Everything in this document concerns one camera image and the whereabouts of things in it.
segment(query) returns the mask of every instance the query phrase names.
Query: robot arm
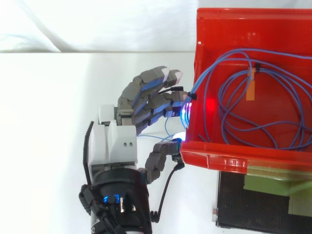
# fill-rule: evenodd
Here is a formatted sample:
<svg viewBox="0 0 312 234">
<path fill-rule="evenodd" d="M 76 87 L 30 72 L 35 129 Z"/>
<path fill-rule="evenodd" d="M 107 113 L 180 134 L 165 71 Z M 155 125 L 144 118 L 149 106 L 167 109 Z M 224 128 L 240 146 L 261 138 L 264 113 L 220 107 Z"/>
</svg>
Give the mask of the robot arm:
<svg viewBox="0 0 312 234">
<path fill-rule="evenodd" d="M 166 155 L 179 154 L 180 142 L 155 145 L 146 168 L 137 170 L 137 135 L 161 116 L 179 116 L 187 93 L 159 92 L 181 77 L 180 71 L 166 67 L 145 71 L 122 92 L 118 107 L 101 106 L 91 122 L 83 156 L 87 185 L 79 198 L 91 215 L 93 234 L 150 234 L 151 221 L 159 221 L 160 212 L 150 216 L 146 185 L 160 176 Z"/>
</svg>

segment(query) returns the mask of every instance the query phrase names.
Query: blue cable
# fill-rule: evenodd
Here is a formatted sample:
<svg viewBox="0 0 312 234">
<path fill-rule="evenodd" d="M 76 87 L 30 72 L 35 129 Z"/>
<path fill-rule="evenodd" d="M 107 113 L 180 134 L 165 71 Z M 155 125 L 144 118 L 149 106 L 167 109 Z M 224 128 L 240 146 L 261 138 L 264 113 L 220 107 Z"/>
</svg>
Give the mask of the blue cable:
<svg viewBox="0 0 312 234">
<path fill-rule="evenodd" d="M 166 122 L 165 122 L 165 130 L 166 130 L 167 135 L 168 135 L 168 136 L 171 136 L 171 135 L 169 134 L 168 130 L 167 130 L 167 122 L 168 122 L 168 119 L 169 119 L 169 118 L 167 118 L 167 119 L 166 119 Z"/>
<path fill-rule="evenodd" d="M 163 142 L 164 140 L 167 140 L 168 138 L 170 137 L 173 137 L 174 135 L 171 135 L 171 136 L 167 136 L 166 138 L 162 138 L 162 137 L 158 137 L 158 136 L 152 136 L 152 135 L 138 135 L 137 137 L 153 137 L 153 138 L 157 138 L 157 139 L 161 139 Z"/>
<path fill-rule="evenodd" d="M 308 128 L 305 125 L 305 120 L 304 120 L 304 113 L 303 113 L 303 107 L 302 107 L 302 103 L 301 100 L 299 98 L 299 95 L 294 87 L 297 86 L 298 88 L 300 88 L 301 90 L 303 90 L 303 92 L 309 97 L 310 102 L 312 103 L 312 96 L 310 95 L 310 93 L 306 90 L 306 88 L 301 84 L 305 84 L 308 87 L 312 88 L 312 85 L 307 83 L 305 80 L 301 79 L 300 77 L 274 65 L 265 61 L 261 61 L 258 59 L 251 59 L 249 58 L 249 56 L 247 55 L 246 52 L 248 51 L 256 51 L 256 52 L 262 52 L 262 53 L 270 53 L 270 54 L 275 54 L 275 55 L 281 55 L 281 56 L 289 56 L 289 57 L 293 57 L 293 58 L 298 58 L 298 59 L 310 59 L 312 60 L 312 57 L 308 57 L 308 56 L 300 56 L 300 55 L 294 55 L 294 54 L 288 54 L 288 53 L 281 53 L 281 52 L 275 52 L 275 51 L 269 51 L 269 50 L 262 50 L 262 49 L 235 49 L 235 50 L 231 50 L 228 51 L 226 53 L 224 53 L 223 55 L 221 55 L 210 67 L 208 67 L 197 79 L 197 81 L 195 82 L 193 88 L 191 89 L 191 94 L 195 93 L 197 91 L 197 89 L 199 88 L 199 86 L 202 84 L 203 80 L 205 78 L 207 78 L 206 81 L 206 86 L 205 86 L 205 92 L 204 92 L 204 97 L 207 96 L 207 92 L 208 92 L 208 85 L 209 85 L 209 81 L 211 79 L 211 76 L 215 70 L 215 68 L 221 63 L 221 62 L 225 62 L 225 61 L 246 61 L 249 64 L 249 70 L 252 69 L 252 62 L 258 62 L 260 64 L 265 64 L 269 67 L 272 67 L 276 70 L 272 70 L 269 68 L 260 68 L 259 72 L 261 73 L 265 73 L 268 74 L 269 76 L 271 76 L 273 79 L 275 79 L 279 84 L 282 85 L 282 87 L 291 95 L 291 97 L 293 98 L 293 100 L 295 101 L 298 110 L 299 110 L 299 114 L 300 114 L 300 122 L 299 123 L 294 123 L 294 122 L 290 122 L 290 121 L 277 121 L 277 122 L 273 122 L 273 123 L 268 123 L 265 125 L 258 125 L 248 119 L 245 119 L 239 115 L 233 114 L 231 112 L 231 110 L 239 103 L 239 101 L 245 96 L 247 88 L 249 86 L 249 83 L 251 81 L 251 73 L 249 73 L 249 70 L 244 70 L 244 71 L 240 71 L 238 73 L 235 73 L 234 75 L 232 75 L 231 77 L 229 77 L 228 79 L 225 80 L 225 82 L 221 85 L 219 91 L 218 91 L 218 104 L 219 104 L 219 117 L 221 120 L 221 133 L 222 133 L 222 137 L 224 139 L 224 142 L 226 144 L 229 144 L 229 141 L 227 139 L 227 134 L 231 135 L 233 138 L 235 138 L 236 140 L 238 140 L 241 143 L 244 143 L 246 145 L 249 146 L 253 146 L 253 147 L 259 147 L 259 148 L 265 148 L 264 146 L 260 146 L 260 145 L 255 145 L 252 144 L 250 142 L 246 142 L 240 138 L 238 138 L 237 136 L 235 136 L 230 129 L 236 130 L 236 131 L 241 131 L 241 132 L 250 132 L 250 131 L 254 131 L 254 130 L 262 130 L 263 132 L 266 133 L 266 135 L 270 138 L 271 142 L 274 145 L 274 148 L 276 149 L 282 149 L 282 150 L 299 150 L 302 151 L 305 149 L 305 147 L 309 146 L 312 144 L 312 130 L 310 128 Z M 241 54 L 244 56 L 244 58 L 230 58 L 230 56 L 232 55 L 236 55 L 236 54 Z M 235 90 L 233 91 L 233 93 L 230 95 L 229 99 L 227 100 L 226 104 L 224 103 L 224 96 L 228 90 L 228 88 L 230 87 L 231 83 L 240 78 L 241 76 L 246 76 L 245 79 L 243 79 L 243 81 L 235 88 Z M 232 102 L 234 95 L 237 93 L 237 91 L 241 88 L 244 87 L 244 91 L 241 93 L 241 95 L 234 101 Z M 187 107 L 187 103 L 191 102 L 191 98 L 188 97 L 182 104 L 182 109 L 185 109 L 184 112 L 181 112 L 180 115 L 180 119 L 182 122 L 182 125 L 187 128 L 189 126 L 189 116 L 188 116 L 188 112 L 189 109 Z M 205 135 L 206 138 L 205 139 L 203 136 L 198 135 L 203 141 L 205 142 L 210 142 L 210 138 L 209 138 L 209 134 L 207 131 L 207 118 L 206 118 L 206 98 L 204 98 L 203 100 L 203 115 L 204 115 L 204 131 L 205 131 Z M 254 127 L 249 128 L 249 129 L 239 129 L 234 127 L 233 125 L 231 125 L 227 120 L 227 116 L 231 115 L 234 118 L 237 118 L 241 121 L 244 121 L 250 125 L 253 125 Z M 284 148 L 279 148 L 275 139 L 273 138 L 273 136 L 265 129 L 266 127 L 269 126 L 273 126 L 273 125 L 277 125 L 277 124 L 290 124 L 290 125 L 295 125 L 298 127 L 297 133 L 294 136 L 291 144 L 289 145 L 289 147 L 284 147 Z M 310 132 L 311 136 L 309 137 L 309 139 L 304 143 L 304 134 L 305 131 Z"/>
</svg>

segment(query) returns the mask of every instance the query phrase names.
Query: black ribbed cover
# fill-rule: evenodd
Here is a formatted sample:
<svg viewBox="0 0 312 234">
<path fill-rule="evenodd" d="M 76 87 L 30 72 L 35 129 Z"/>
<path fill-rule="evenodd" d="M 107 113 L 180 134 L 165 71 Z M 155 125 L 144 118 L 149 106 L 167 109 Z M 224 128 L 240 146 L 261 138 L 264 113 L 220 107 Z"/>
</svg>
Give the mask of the black ribbed cover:
<svg viewBox="0 0 312 234">
<path fill-rule="evenodd" d="M 312 234 L 311 217 L 288 214 L 289 197 L 243 187 L 244 175 L 220 173 L 218 226 L 274 234 Z"/>
</svg>

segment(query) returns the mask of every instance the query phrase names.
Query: white fabric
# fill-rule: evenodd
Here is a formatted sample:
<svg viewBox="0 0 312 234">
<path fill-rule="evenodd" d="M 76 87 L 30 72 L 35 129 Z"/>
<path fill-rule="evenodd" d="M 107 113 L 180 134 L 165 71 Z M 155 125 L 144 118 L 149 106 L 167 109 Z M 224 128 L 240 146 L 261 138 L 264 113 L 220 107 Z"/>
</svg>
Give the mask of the white fabric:
<svg viewBox="0 0 312 234">
<path fill-rule="evenodd" d="M 0 51 L 194 51 L 198 7 L 310 8 L 312 0 L 1 0 Z"/>
</svg>

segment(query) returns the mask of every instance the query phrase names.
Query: orange tag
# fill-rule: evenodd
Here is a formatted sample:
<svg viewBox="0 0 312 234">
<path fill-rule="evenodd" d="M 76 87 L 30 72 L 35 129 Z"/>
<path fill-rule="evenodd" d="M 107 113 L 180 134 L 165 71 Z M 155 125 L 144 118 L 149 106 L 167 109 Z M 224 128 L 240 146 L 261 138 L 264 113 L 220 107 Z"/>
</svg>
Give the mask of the orange tag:
<svg viewBox="0 0 312 234">
<path fill-rule="evenodd" d="M 252 78 L 246 91 L 246 101 L 254 101 L 254 88 L 255 88 L 254 74 L 255 68 L 252 69 Z"/>
</svg>

